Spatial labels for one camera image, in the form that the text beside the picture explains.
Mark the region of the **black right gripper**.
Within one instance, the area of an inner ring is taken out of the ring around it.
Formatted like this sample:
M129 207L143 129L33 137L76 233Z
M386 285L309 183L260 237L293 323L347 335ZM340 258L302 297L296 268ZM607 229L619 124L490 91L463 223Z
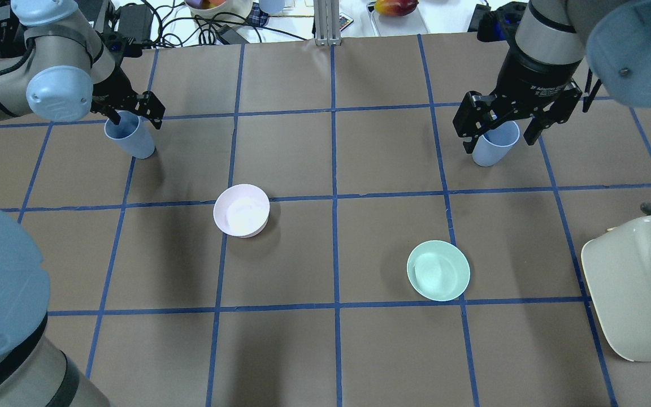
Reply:
M566 123L581 100L582 90L573 76L580 60L548 64L509 49L490 93L468 91L453 119L455 134L463 139L463 149L472 154L476 139L501 124L529 119L524 140L534 146L543 131Z

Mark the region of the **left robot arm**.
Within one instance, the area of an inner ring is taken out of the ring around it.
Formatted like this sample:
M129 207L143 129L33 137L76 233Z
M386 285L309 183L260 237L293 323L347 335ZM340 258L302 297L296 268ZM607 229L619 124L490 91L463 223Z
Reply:
M0 54L0 406L111 406L111 400L46 336L51 280L20 219L52 124L90 113L137 159L154 152L143 120L165 108L137 93L121 68L142 52L117 32L96 30L76 1L10 1L23 47Z

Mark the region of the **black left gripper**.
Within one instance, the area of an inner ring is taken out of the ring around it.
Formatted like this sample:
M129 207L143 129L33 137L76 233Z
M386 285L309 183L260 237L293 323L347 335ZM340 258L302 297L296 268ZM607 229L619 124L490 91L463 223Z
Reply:
M126 58L142 57L143 46L147 43L124 37L116 31L98 35L102 41L102 51L94 62L104 62L106 57L111 57L114 66L106 70L103 80L93 82L91 113L105 116L114 125L119 125L121 116L118 111L129 111L149 120L160 131L165 106L153 91L137 93L121 67Z

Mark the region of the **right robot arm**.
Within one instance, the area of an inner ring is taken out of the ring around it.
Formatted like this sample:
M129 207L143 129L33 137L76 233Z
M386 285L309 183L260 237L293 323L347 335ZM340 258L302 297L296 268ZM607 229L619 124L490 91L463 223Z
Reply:
M495 88L468 91L455 114L468 154L508 121L530 120L530 146L568 121L582 96L573 76L583 61L596 89L625 106L651 108L651 1L530 1L507 41Z

